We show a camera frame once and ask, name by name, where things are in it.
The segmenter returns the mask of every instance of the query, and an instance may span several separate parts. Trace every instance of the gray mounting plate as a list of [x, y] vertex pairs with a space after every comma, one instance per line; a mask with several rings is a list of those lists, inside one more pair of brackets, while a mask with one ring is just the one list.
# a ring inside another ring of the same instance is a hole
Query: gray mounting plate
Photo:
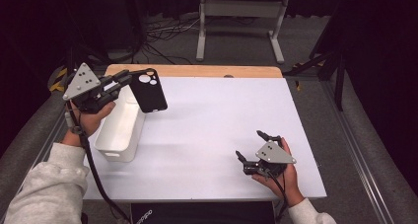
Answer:
[[82, 63], [71, 84], [68, 85], [68, 89], [65, 91], [62, 99], [68, 101], [97, 88], [100, 84], [101, 81], [96, 77], [92, 69], [86, 63]]
[[255, 156], [269, 163], [296, 163], [296, 159], [290, 156], [285, 150], [275, 142], [269, 141], [262, 146]]

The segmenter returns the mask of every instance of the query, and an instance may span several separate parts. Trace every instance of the white bin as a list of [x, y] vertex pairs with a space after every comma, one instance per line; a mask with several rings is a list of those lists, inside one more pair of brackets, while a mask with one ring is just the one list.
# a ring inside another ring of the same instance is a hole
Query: white bin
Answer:
[[116, 107], [98, 131], [95, 148], [110, 162], [130, 162], [135, 157], [145, 114], [129, 87], [120, 90]]

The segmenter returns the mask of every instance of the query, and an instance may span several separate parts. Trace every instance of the black phone case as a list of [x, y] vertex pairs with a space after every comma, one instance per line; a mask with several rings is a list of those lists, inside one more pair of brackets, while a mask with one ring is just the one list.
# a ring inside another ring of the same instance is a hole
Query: black phone case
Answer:
[[129, 74], [132, 75], [129, 87], [142, 112], [157, 112], [167, 109], [166, 97], [155, 69], [148, 68]]

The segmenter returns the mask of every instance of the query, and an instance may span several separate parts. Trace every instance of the sleeve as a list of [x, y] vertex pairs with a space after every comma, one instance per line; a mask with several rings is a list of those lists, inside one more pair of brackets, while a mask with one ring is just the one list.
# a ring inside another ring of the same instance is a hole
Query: sleeve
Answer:
[[328, 213], [318, 213], [311, 202], [305, 198], [301, 203], [289, 208], [289, 215], [295, 224], [316, 223], [335, 224]]
[[9, 205], [5, 223], [81, 223], [89, 168], [80, 147], [54, 143], [47, 162], [26, 176]]

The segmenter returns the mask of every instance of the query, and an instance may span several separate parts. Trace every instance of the white tabletop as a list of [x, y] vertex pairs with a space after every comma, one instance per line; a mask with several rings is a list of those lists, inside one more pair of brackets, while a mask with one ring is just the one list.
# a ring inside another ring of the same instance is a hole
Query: white tabletop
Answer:
[[[326, 192], [292, 96], [282, 78], [161, 77], [169, 108], [148, 113], [135, 158], [108, 162], [92, 149], [107, 195], [114, 200], [251, 201], [277, 198], [243, 173], [264, 144], [256, 134], [286, 138], [306, 197]], [[102, 199], [91, 174], [86, 199]]]

